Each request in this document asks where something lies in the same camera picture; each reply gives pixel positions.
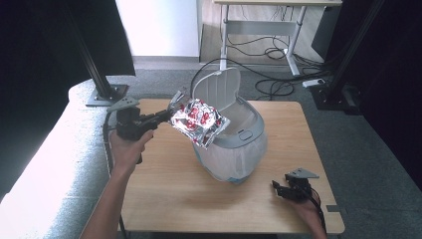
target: white trash can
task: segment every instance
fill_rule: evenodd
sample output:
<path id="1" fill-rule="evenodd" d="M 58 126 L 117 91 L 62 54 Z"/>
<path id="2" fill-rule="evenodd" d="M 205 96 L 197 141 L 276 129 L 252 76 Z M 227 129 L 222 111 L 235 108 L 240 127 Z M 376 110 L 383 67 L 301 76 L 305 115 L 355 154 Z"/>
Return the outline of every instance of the white trash can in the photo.
<path id="1" fill-rule="evenodd" d="M 193 143 L 198 160 L 220 181 L 241 183 L 253 172 L 267 151 L 268 139 L 261 115 L 238 96 L 241 76 L 236 68 L 215 72 L 201 79 L 192 91 L 230 120 L 208 146 Z"/>

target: hand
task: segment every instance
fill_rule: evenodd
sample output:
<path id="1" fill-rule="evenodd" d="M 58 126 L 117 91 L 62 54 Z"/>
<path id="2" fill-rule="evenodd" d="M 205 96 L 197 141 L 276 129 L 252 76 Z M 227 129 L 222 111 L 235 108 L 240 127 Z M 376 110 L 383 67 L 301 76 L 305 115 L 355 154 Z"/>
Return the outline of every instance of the hand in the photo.
<path id="1" fill-rule="evenodd" d="M 320 200 L 318 195 L 313 191 L 313 199 L 320 204 Z M 317 208 L 314 204 L 307 200 L 305 202 L 296 202 L 293 200 L 286 201 L 295 209 L 298 213 L 299 217 L 309 226 L 311 230 L 311 234 L 313 235 L 314 239 L 325 239 L 326 234 L 323 230 Z"/>
<path id="2" fill-rule="evenodd" d="M 124 140 L 113 130 L 109 136 L 111 154 L 114 160 L 112 171 L 131 175 L 139 160 L 140 154 L 145 151 L 145 144 L 153 138 L 153 130 L 143 134 L 138 141 Z"/>

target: black metal stand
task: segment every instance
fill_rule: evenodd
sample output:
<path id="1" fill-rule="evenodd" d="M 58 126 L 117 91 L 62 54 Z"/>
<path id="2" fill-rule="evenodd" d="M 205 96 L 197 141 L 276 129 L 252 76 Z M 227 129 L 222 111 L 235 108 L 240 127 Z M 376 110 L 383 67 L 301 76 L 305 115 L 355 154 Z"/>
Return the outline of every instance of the black metal stand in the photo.
<path id="1" fill-rule="evenodd" d="M 385 0 L 374 0 L 369 12 L 362 22 L 359 30 L 353 38 L 350 47 L 347 49 L 338 68 L 335 71 L 334 78 L 329 87 L 311 88 L 311 92 L 316 103 L 316 107 L 323 111 L 345 111 L 347 114 L 360 115 L 357 96 L 359 92 L 346 84 L 344 72 L 348 64 L 353 59 L 359 45 L 366 35 L 366 32 L 373 20 L 377 16 Z"/>
<path id="2" fill-rule="evenodd" d="M 335 99 L 329 97 L 329 88 L 327 87 L 311 87 L 310 90 L 318 110 L 344 111 L 348 115 L 360 115 L 359 92 L 356 88 L 345 86 Z"/>
<path id="3" fill-rule="evenodd" d="M 78 44 L 81 56 L 89 71 L 91 77 L 96 84 L 96 89 L 93 91 L 91 97 L 87 102 L 87 107 L 109 107 L 122 99 L 127 91 L 127 85 L 110 85 L 106 76 L 102 74 L 96 66 L 91 53 L 84 41 L 84 38 L 79 30 L 77 23 L 73 17 L 71 9 L 66 1 L 63 1 L 63 13 L 68 21 L 69 27 L 73 32 L 73 36 Z"/>

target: power strip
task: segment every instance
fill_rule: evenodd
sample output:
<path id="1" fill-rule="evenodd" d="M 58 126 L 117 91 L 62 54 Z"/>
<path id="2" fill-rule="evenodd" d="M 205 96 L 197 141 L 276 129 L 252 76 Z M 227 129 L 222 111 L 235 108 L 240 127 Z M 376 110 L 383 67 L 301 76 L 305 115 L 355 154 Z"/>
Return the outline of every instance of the power strip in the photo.
<path id="1" fill-rule="evenodd" d="M 321 86 L 323 84 L 325 84 L 325 81 L 323 79 L 315 79 L 315 80 L 310 80 L 310 81 L 306 81 L 302 83 L 304 88 L 313 87 L 313 86 Z"/>

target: trash can lid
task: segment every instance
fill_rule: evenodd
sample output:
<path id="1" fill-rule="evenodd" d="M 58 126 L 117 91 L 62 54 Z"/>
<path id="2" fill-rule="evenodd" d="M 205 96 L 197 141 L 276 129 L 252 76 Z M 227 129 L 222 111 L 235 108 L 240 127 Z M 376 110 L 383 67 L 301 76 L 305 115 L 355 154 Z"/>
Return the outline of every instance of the trash can lid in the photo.
<path id="1" fill-rule="evenodd" d="M 228 68 L 201 79 L 193 88 L 192 97 L 222 111 L 236 102 L 240 88 L 240 72 Z"/>

